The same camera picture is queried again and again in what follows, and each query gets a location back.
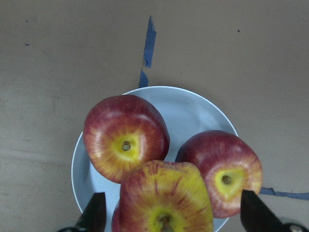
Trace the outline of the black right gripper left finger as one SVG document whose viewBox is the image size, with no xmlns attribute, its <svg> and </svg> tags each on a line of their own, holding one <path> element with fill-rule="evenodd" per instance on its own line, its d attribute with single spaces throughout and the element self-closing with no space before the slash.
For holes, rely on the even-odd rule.
<svg viewBox="0 0 309 232">
<path fill-rule="evenodd" d="M 107 209 L 104 192 L 94 193 L 85 210 L 74 226 L 65 227 L 59 232 L 103 232 L 106 227 Z"/>
</svg>

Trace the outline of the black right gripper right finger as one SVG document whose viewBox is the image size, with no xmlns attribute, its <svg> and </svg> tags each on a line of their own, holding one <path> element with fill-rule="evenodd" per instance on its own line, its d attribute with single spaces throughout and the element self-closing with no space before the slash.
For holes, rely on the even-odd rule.
<svg viewBox="0 0 309 232">
<path fill-rule="evenodd" d="M 240 220 L 247 232 L 307 232 L 297 223 L 282 223 L 252 190 L 243 190 Z"/>
</svg>

